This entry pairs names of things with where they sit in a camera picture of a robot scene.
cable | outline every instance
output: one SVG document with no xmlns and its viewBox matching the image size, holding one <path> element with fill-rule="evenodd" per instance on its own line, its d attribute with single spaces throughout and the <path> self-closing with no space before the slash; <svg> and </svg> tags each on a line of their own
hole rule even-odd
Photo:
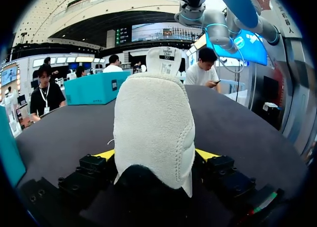
<svg viewBox="0 0 317 227">
<path fill-rule="evenodd" d="M 232 40 L 232 42 L 233 42 L 233 44 L 236 46 L 236 48 L 238 49 L 238 51 L 239 51 L 239 53 L 240 53 L 240 55 L 241 55 L 242 61 L 243 61 L 243 63 L 242 63 L 242 69 L 239 70 L 239 71 L 232 71 L 231 69 L 229 69 L 229 68 L 222 62 L 222 60 L 220 59 L 219 55 L 216 53 L 216 51 L 215 51 L 215 49 L 214 49 L 213 43 L 211 43 L 211 45 L 212 45 L 213 51 L 214 51 L 214 53 L 216 54 L 217 58 L 219 59 L 219 61 L 221 62 L 221 64 L 222 64 L 228 71 L 230 71 L 230 72 L 232 72 L 232 73 L 241 73 L 241 72 L 244 70 L 244 63 L 245 63 L 245 62 L 244 62 L 244 58 L 243 58 L 243 55 L 242 55 L 241 51 L 239 50 L 238 46 L 235 44 L 234 40 Z"/>
<path fill-rule="evenodd" d="M 236 102 L 238 102 L 239 86 L 240 86 L 240 73 L 238 73 L 238 86 L 237 86 Z"/>
</svg>

white panel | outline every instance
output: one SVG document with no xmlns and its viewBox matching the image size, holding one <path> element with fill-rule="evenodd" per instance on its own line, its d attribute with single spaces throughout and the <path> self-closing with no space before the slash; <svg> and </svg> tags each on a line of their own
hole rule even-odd
<svg viewBox="0 0 317 227">
<path fill-rule="evenodd" d="M 188 50 L 187 52 L 186 52 L 186 55 L 187 56 L 190 56 L 192 54 L 192 52 L 190 52 L 190 50 Z"/>
<path fill-rule="evenodd" d="M 51 64 L 54 64 L 56 62 L 56 58 L 55 57 L 52 57 L 51 58 Z"/>
<path fill-rule="evenodd" d="M 75 62 L 76 61 L 76 57 L 68 57 L 67 58 L 67 62 Z"/>
<path fill-rule="evenodd" d="M 76 62 L 93 62 L 94 57 L 77 57 Z"/>
<path fill-rule="evenodd" d="M 193 47 L 191 47 L 190 49 L 189 49 L 189 52 L 191 53 L 191 54 L 193 54 L 194 52 L 196 52 L 196 48 L 193 46 Z"/>
<path fill-rule="evenodd" d="M 39 66 L 42 66 L 42 65 L 43 65 L 43 63 L 44 63 L 44 58 L 34 60 L 34 61 L 33 61 L 33 67 L 39 67 Z"/>
<path fill-rule="evenodd" d="M 204 34 L 202 37 L 200 37 L 199 40 L 194 43 L 194 45 L 197 49 L 200 49 L 202 46 L 205 46 L 206 45 L 206 34 Z"/>
<path fill-rule="evenodd" d="M 58 57 L 56 63 L 65 63 L 66 62 L 66 57 Z"/>
</svg>

display screen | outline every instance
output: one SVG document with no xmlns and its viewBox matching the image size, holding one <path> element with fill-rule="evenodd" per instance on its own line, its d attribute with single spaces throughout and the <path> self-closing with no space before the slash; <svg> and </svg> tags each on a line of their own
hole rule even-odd
<svg viewBox="0 0 317 227">
<path fill-rule="evenodd" d="M 7 70 L 2 71 L 1 86 L 4 86 L 4 85 L 16 80 L 17 69 L 18 69 L 18 67 L 15 66 L 15 67 L 11 67 L 11 68 L 8 68 Z"/>
<path fill-rule="evenodd" d="M 245 61 L 256 62 L 264 66 L 267 65 L 267 53 L 262 44 L 262 42 L 250 31 L 241 30 L 237 38 L 234 39 L 235 44 L 242 53 L 243 59 Z M 218 56 L 221 57 L 232 57 L 242 60 L 242 57 L 239 51 L 231 54 L 226 50 L 222 49 L 218 45 L 213 45 L 209 39 L 206 41 L 207 47 L 214 49 Z"/>
<path fill-rule="evenodd" d="M 115 33 L 115 45 L 120 46 L 131 42 L 131 26 L 118 28 Z"/>
<path fill-rule="evenodd" d="M 68 57 L 67 58 L 67 62 L 75 62 L 76 61 L 76 57 Z"/>
<path fill-rule="evenodd" d="M 91 68 L 91 62 L 83 62 L 84 68 Z"/>
<path fill-rule="evenodd" d="M 78 66 L 79 66 L 79 63 L 78 63 L 78 62 L 70 62 L 70 63 L 68 63 L 68 68 L 69 68 L 69 69 L 72 69 L 72 70 L 77 69 Z"/>
<path fill-rule="evenodd" d="M 58 57 L 56 63 L 65 63 L 66 62 L 66 57 Z"/>
<path fill-rule="evenodd" d="M 33 61 L 33 67 L 39 67 L 42 66 L 44 63 L 44 58 L 36 59 Z"/>
<path fill-rule="evenodd" d="M 194 40 L 201 28 L 190 28 L 176 22 L 149 23 L 132 26 L 132 42 L 150 40 Z"/>
</svg>

man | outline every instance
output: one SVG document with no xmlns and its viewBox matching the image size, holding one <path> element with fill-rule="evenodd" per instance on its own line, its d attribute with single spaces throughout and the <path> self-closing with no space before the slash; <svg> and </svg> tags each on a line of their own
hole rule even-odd
<svg viewBox="0 0 317 227">
<path fill-rule="evenodd" d="M 65 106 L 65 97 L 59 86 L 50 83 L 51 66 L 43 64 L 38 70 L 38 76 L 40 85 L 33 91 L 30 105 L 31 120 L 35 122 L 41 119 L 40 116 Z"/>
<path fill-rule="evenodd" d="M 109 58 L 109 66 L 106 67 L 103 72 L 123 72 L 122 68 L 119 67 L 120 60 L 118 55 L 111 55 Z"/>
<path fill-rule="evenodd" d="M 83 66 L 78 66 L 76 69 L 76 76 L 77 78 L 85 76 L 85 68 Z"/>
<path fill-rule="evenodd" d="M 214 62 L 217 56 L 212 49 L 204 48 L 199 51 L 199 60 L 186 71 L 186 85 L 201 85 L 210 88 L 216 88 L 220 93 L 221 88 L 217 72 L 214 68 Z"/>
<path fill-rule="evenodd" d="M 142 72 L 142 71 L 141 71 L 141 62 L 138 62 L 138 63 L 136 63 L 136 64 L 133 66 L 133 73 L 139 73 L 139 72 Z"/>
<path fill-rule="evenodd" d="M 44 64 L 51 65 L 51 57 L 45 58 L 44 59 Z M 57 70 L 53 71 L 53 68 L 52 68 L 52 75 L 55 75 L 55 74 L 58 74 L 58 71 Z"/>
<path fill-rule="evenodd" d="M 12 82 L 12 78 L 13 78 L 13 72 L 12 72 L 12 69 L 11 69 L 10 72 L 9 72 L 9 75 L 8 75 L 8 79 L 10 80 L 10 82 Z"/>
</svg>

exhibition hall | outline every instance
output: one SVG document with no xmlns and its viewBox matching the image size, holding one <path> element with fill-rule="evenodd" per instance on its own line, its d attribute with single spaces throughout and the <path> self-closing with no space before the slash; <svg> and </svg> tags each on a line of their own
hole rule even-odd
<svg viewBox="0 0 317 227">
<path fill-rule="evenodd" d="M 299 5 L 21 1 L 1 44 L 19 216 L 4 226 L 310 223 L 316 48 Z"/>
</svg>

